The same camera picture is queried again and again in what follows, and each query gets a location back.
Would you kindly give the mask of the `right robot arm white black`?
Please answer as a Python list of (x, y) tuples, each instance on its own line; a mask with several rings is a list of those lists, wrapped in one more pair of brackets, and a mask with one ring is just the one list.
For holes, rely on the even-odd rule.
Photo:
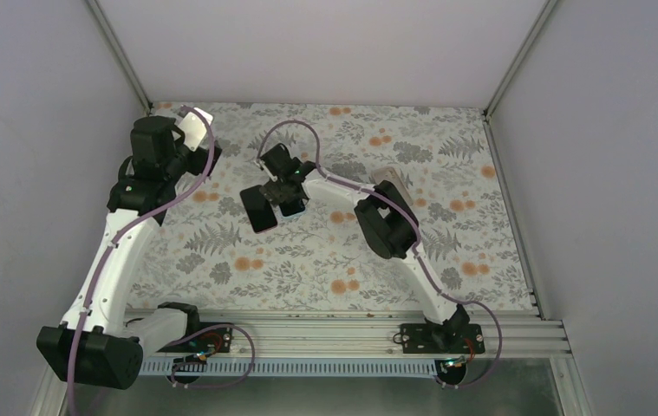
[(393, 183), (371, 185), (336, 176), (292, 157), (283, 144), (258, 156), (256, 163), (270, 177), (261, 193), (273, 205), (299, 198), (353, 205), (369, 249), (410, 278), (426, 321), (424, 341), (442, 353), (466, 344), (463, 330), (470, 317), (461, 305), (452, 309), (434, 281), (437, 275), (422, 247), (419, 221)]

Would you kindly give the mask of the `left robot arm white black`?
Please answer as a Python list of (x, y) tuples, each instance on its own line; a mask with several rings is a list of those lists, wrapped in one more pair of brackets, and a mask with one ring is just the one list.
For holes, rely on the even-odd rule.
[(179, 118), (151, 115), (134, 122), (131, 154), (109, 192), (105, 229), (84, 284), (61, 322), (41, 328), (36, 346), (59, 380), (124, 390), (143, 361), (173, 344), (182, 351), (202, 339), (193, 305), (165, 302), (128, 323), (127, 299), (150, 240), (166, 212), (212, 173), (221, 150), (213, 117), (183, 107)]

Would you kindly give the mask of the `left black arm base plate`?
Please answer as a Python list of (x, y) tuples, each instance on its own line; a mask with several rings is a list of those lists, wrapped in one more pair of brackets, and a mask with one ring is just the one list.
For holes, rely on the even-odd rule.
[(182, 354), (225, 354), (231, 349), (233, 328), (227, 324), (206, 322), (201, 324), (199, 334), (189, 341), (165, 346), (159, 353)]

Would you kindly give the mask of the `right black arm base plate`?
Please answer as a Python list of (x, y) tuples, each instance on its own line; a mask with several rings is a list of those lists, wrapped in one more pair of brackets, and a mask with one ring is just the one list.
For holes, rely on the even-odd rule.
[(485, 337), (478, 324), (450, 329), (430, 323), (404, 323), (392, 336), (404, 354), (483, 354)]

